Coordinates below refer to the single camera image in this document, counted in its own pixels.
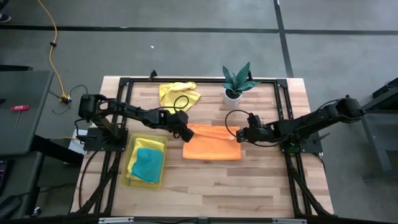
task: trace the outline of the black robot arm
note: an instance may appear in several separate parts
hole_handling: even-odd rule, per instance
[[[115,140],[121,138],[118,124],[111,123],[106,118],[113,114],[141,121],[149,128],[167,130],[174,136],[178,134],[185,142],[189,142],[193,136],[193,131],[187,128],[188,115],[184,111],[171,114],[168,110],[161,108],[144,110],[99,94],[83,95],[78,114],[82,119],[92,121],[102,131],[114,137]]]
[[[255,143],[289,142],[300,144],[309,135],[337,122],[352,123],[359,121],[364,111],[358,101],[346,96],[339,100],[329,101],[316,111],[296,119],[283,119],[272,123],[261,124],[258,115],[249,114],[249,127],[236,132],[238,142]]]

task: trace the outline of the white pot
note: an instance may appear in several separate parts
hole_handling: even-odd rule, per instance
[[[241,101],[242,98],[242,94],[239,95],[238,98],[236,99],[231,99],[226,95],[226,89],[224,90],[224,97],[223,97],[223,101],[226,105],[238,105],[239,102]]]

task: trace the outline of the yellow cloth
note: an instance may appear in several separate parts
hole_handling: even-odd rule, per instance
[[[135,177],[131,175],[132,172],[132,166],[134,163],[137,161],[137,151],[141,147],[146,147],[154,150],[159,150],[160,152],[164,153],[164,144],[161,142],[153,141],[153,140],[148,140],[148,139],[143,139],[143,138],[136,138],[136,143],[134,145],[134,149],[132,150],[131,158],[129,161],[129,165],[127,166],[127,174],[126,176],[128,178],[131,178],[133,180],[141,180],[141,178]]]
[[[193,106],[200,98],[200,94],[193,91],[196,88],[196,84],[194,82],[186,82],[186,83],[168,83],[159,85],[159,100],[160,105],[162,106],[173,106],[174,101],[184,95],[189,99],[188,105],[182,109],[183,111],[188,110],[191,106]],[[187,99],[185,97],[181,97],[176,102],[176,107],[183,107],[187,104]],[[175,111],[173,108],[165,108],[170,111],[170,113],[174,114]]]

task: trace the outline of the potted plant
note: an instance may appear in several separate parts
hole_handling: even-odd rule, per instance
[[[223,73],[226,83],[223,84],[224,103],[227,105],[237,105],[242,98],[242,92],[250,90],[258,83],[254,81],[247,81],[250,71],[250,62],[248,62],[237,75],[229,73],[228,69],[223,66]]]

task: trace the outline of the green plant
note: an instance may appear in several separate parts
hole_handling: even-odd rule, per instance
[[[228,69],[223,66],[223,73],[225,76],[226,83],[223,87],[230,90],[234,95],[240,95],[243,91],[250,90],[255,87],[258,83],[254,81],[247,81],[250,71],[250,62],[248,62],[237,75],[229,73]]]

